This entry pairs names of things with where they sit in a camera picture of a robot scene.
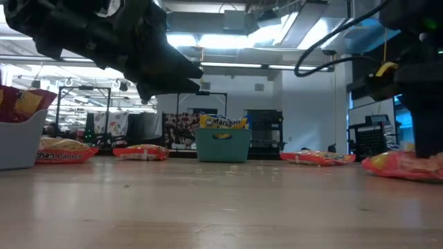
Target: snack bag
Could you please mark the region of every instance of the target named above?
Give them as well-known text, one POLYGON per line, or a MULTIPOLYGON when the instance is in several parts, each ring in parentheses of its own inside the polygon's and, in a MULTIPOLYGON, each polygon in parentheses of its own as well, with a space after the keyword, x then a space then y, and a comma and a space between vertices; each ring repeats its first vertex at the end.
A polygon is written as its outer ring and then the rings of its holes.
MULTIPOLYGON (((249 129, 249 118, 244 116, 240 120, 230 120, 221 115, 201 114, 201 128, 222 128, 222 129, 249 129)), ((229 139, 230 134, 216 134, 217 139, 229 139)))
POLYGON ((355 155, 340 155, 332 152, 302 150, 293 153, 281 153, 282 160, 303 165, 335 166, 346 165, 355 161, 355 155))
POLYGON ((65 138, 42 138, 37 152, 37 164, 84 163, 98 152, 81 142, 65 138))
POLYGON ((364 169, 376 176, 416 181, 443 181, 443 154, 416 158, 414 151, 388 151, 366 158, 364 169))
POLYGON ((0 122, 25 122, 37 111, 47 109, 56 97, 41 89, 24 91, 0 86, 0 122))
POLYGON ((134 145, 113 152, 119 158, 132 160, 165 160, 169 157, 169 149, 158 145, 134 145))

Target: table surface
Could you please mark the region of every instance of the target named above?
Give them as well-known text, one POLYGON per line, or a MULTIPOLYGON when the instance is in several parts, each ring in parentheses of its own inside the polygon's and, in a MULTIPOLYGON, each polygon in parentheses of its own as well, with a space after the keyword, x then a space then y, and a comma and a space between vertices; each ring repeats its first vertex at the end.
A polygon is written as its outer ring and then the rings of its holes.
POLYGON ((443 186, 312 167, 95 157, 0 172, 0 248, 443 248, 443 186))

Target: white wall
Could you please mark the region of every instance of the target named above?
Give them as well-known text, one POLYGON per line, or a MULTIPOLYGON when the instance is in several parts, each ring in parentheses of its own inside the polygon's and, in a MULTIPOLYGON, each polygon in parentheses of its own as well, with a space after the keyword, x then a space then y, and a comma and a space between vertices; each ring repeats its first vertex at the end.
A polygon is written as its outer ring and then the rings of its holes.
MULTIPOLYGON (((297 78, 292 71, 283 71, 274 82, 266 77, 223 75, 205 76, 211 83, 211 92, 228 94, 228 118, 238 119, 245 109, 278 109, 283 111, 283 136, 287 142, 285 151, 297 151, 302 147, 325 151, 336 143, 338 153, 347 153, 348 98, 346 84, 349 80, 347 65, 338 65, 334 73, 315 73, 297 78), (264 84, 264 92, 255 91, 255 83, 264 84)), ((177 95, 160 95, 159 113, 175 113, 177 95)), ((179 107, 218 109, 224 105, 215 97, 189 95, 179 107)))
POLYGON ((336 142, 333 73, 298 78, 283 72, 282 110, 285 151, 303 147, 325 151, 336 142))
POLYGON ((347 153, 346 84, 352 82, 351 66, 339 64, 333 73, 314 73, 304 78, 291 71, 282 72, 285 151, 303 147, 326 151, 335 143, 337 153, 347 153))
MULTIPOLYGON (((228 118, 243 117, 245 109, 275 109, 273 82, 266 77, 206 75, 204 80, 211 83, 211 92, 228 94, 228 118), (263 92, 255 91, 256 83, 264 84, 263 92)), ((159 113, 176 113, 176 94, 160 95, 157 98, 159 113)), ((224 96, 186 97, 186 94, 182 94, 179 113, 186 112, 189 108, 218 109, 219 114, 224 114, 224 96)))

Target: metal frame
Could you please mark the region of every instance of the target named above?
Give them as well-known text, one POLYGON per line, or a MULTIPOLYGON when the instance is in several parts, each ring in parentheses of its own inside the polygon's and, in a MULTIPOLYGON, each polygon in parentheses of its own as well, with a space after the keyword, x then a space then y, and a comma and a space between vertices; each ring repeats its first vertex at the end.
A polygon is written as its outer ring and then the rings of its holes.
POLYGON ((60 102, 73 89, 78 89, 82 91, 93 91, 94 89, 98 90, 108 90, 108 98, 106 105, 106 125, 105 125, 105 134, 108 133, 108 122, 109 122, 109 106, 111 105, 111 87, 94 87, 94 86, 59 86, 58 88, 58 97, 57 97, 57 111, 55 113, 55 125, 58 127, 59 115, 60 115, 60 102))

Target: ceiling light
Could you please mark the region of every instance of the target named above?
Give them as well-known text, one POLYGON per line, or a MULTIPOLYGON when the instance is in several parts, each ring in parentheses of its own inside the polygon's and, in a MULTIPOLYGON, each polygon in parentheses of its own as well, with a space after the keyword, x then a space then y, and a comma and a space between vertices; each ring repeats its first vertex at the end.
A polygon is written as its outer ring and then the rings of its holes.
POLYGON ((269 65, 269 69, 279 69, 279 70, 294 70, 295 66, 286 66, 286 65, 269 65))
POLYGON ((92 59, 87 59, 87 58, 62 58, 62 61, 65 62, 93 62, 92 59))
POLYGON ((32 39, 33 39, 32 37, 27 37, 24 35, 0 35, 0 40, 28 41, 32 39))
POLYGON ((245 35, 203 35, 199 46, 216 49, 250 48, 253 44, 245 35))
POLYGON ((292 24, 296 20, 298 12, 293 12, 289 16, 282 17, 281 31, 278 36, 274 39, 273 45, 280 44, 283 39, 286 37, 286 34, 289 32, 289 29, 292 27, 292 24))
POLYGON ((305 41, 306 44, 317 37, 322 38, 324 34, 316 33, 320 32, 318 31, 318 28, 322 28, 321 24, 318 24, 318 20, 320 20, 328 7, 329 1, 306 1, 298 12, 296 20, 293 22, 281 44, 290 47, 298 47, 303 40, 307 40, 305 41))
POLYGON ((77 103, 85 103, 85 104, 89 102, 88 99, 84 97, 75 97, 74 101, 77 103))
MULTIPOLYGON (((108 98, 103 95, 90 95, 87 97, 88 98, 100 98, 100 99, 107 99, 108 98)), ((111 99, 113 99, 113 100, 129 100, 129 97, 127 97, 127 96, 111 96, 111 99)))
POLYGON ((72 95, 72 96, 77 96, 77 93, 73 93, 72 91, 68 91, 66 89, 63 89, 62 92, 66 93, 66 94, 69 94, 69 95, 72 95))
POLYGON ((190 34, 167 34, 168 43, 173 47, 196 46, 197 40, 190 34))
MULTIPOLYGON (((49 109, 56 109, 57 106, 50 105, 49 109)), ((60 106, 61 109, 83 109, 85 111, 106 111, 106 107, 82 107, 82 106, 60 106)), ((110 112, 117 112, 120 111, 118 109, 122 109, 123 111, 130 111, 133 113, 140 113, 140 112, 151 112, 156 113, 156 110, 154 110, 152 107, 109 107, 110 112)))
POLYGON ((310 46, 320 41, 324 36, 329 33, 327 29, 327 23, 322 18, 312 27, 312 29, 306 34, 305 38, 298 45, 297 49, 308 49, 310 46))
MULTIPOLYGON (((296 66, 290 66, 290 65, 269 65, 269 69, 276 69, 276 70, 288 70, 292 71, 296 68, 296 66)), ((315 66, 300 66, 301 71, 310 71, 312 69, 315 69, 315 66)), ((327 72, 329 68, 322 68, 320 71, 327 72)))
POLYGON ((241 63, 221 63, 221 62, 201 62, 201 66, 233 67, 233 68, 261 68, 260 64, 241 64, 241 63))
MULTIPOLYGON (((337 28, 339 28, 339 27, 341 26, 341 24, 345 25, 345 24, 347 24, 348 22, 354 20, 354 18, 350 18, 348 21, 344 21, 344 20, 346 20, 346 18, 344 18, 342 21, 340 21, 340 22, 337 24, 337 26, 336 26, 333 30, 331 30, 331 33, 334 32, 337 28)), ((333 42, 333 41, 334 41, 339 35, 340 35, 340 33, 337 33, 337 35, 335 35, 335 36, 331 37, 330 39, 328 39, 327 41, 325 41, 325 42, 320 46, 320 48, 324 49, 324 48, 326 48, 327 46, 329 46, 329 45, 331 44, 331 42, 333 42)))

